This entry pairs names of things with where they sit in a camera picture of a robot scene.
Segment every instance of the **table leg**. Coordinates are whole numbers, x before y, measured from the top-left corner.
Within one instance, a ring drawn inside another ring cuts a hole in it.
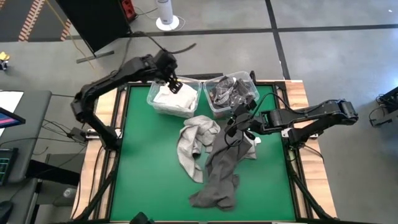
[[[51,180],[61,184],[69,184],[73,186],[77,186],[80,180],[79,173],[51,166],[44,162],[39,162],[33,159],[31,159],[29,162],[26,177]]]

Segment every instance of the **gray cloth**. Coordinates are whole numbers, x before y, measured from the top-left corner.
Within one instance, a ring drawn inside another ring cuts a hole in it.
[[[203,115],[185,120],[184,125],[177,143],[178,160],[195,182],[203,183],[203,172],[193,156],[201,153],[202,145],[206,147],[206,151],[211,151],[220,127]]]
[[[204,188],[193,194],[190,204],[193,207],[218,207],[221,210],[232,210],[235,206],[235,190],[239,185],[239,176],[233,174],[238,162],[245,157],[252,145],[246,138],[240,146],[229,148],[224,141],[225,131],[222,129],[217,135],[213,150],[206,161],[206,175],[208,182]],[[242,138],[237,131],[234,137],[227,136],[229,144],[236,144]]]
[[[237,80],[231,77],[222,78],[211,93],[214,94],[213,103],[223,108],[245,103],[248,97],[256,95],[241,78]]]

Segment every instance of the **green table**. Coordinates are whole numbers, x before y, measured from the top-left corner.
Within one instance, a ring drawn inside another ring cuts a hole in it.
[[[257,87],[261,96],[271,86]],[[155,221],[293,221],[290,193],[280,134],[259,136],[256,160],[245,159],[235,173],[240,176],[236,207],[222,212],[217,208],[193,208],[188,197],[203,188],[187,175],[177,158],[177,139],[185,118],[158,114],[147,104],[149,87],[132,87],[118,176],[114,190],[111,221],[129,221],[144,212]],[[267,98],[261,110],[275,108]],[[202,92],[195,115],[212,118]],[[204,168],[208,154],[198,163]]]

